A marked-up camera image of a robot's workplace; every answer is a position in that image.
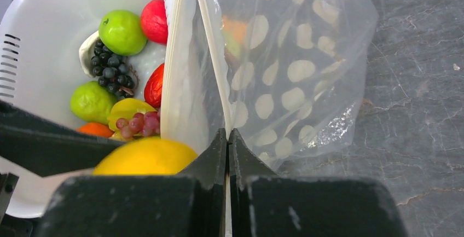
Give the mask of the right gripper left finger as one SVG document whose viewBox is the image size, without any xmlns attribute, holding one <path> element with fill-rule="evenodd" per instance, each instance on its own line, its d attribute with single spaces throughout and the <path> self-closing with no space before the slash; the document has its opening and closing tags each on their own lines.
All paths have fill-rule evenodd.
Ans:
<svg viewBox="0 0 464 237">
<path fill-rule="evenodd" d="M 80 176 L 55 191 L 35 236 L 224 236 L 227 136 L 175 176 Z"/>
</svg>

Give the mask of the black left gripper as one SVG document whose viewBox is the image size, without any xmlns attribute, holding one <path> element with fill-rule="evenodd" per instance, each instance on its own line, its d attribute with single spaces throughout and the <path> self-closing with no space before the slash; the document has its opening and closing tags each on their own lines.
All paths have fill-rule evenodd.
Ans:
<svg viewBox="0 0 464 237">
<path fill-rule="evenodd" d="M 83 134 L 1 101 L 1 157 L 47 177 L 95 167 L 123 143 Z M 1 236 L 34 236 L 35 204 L 16 193 L 19 176 L 1 173 Z"/>
</svg>

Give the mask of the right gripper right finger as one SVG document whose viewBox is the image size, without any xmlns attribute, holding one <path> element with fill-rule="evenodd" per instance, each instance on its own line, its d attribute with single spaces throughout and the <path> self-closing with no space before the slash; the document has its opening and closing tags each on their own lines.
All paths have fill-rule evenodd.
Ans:
<svg viewBox="0 0 464 237">
<path fill-rule="evenodd" d="M 233 236 L 407 236 L 391 193 L 367 177 L 281 177 L 229 137 Z"/>
</svg>

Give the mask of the yellow apple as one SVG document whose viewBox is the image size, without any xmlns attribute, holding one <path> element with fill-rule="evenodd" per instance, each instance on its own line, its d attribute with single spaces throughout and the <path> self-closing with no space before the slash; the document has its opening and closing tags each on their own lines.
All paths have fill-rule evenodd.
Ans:
<svg viewBox="0 0 464 237">
<path fill-rule="evenodd" d="M 198 157 L 189 146 L 158 137 L 126 143 L 107 155 L 93 175 L 176 175 Z"/>
</svg>

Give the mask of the clear dotted zip bag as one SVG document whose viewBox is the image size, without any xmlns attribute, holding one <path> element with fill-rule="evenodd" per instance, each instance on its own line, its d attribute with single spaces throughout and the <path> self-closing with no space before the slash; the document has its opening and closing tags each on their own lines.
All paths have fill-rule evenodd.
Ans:
<svg viewBox="0 0 464 237">
<path fill-rule="evenodd" d="M 161 135 L 198 153 L 238 130 L 267 166 L 348 146 L 378 13 L 371 0 L 173 0 Z M 248 23 L 225 54 L 222 16 Z"/>
</svg>

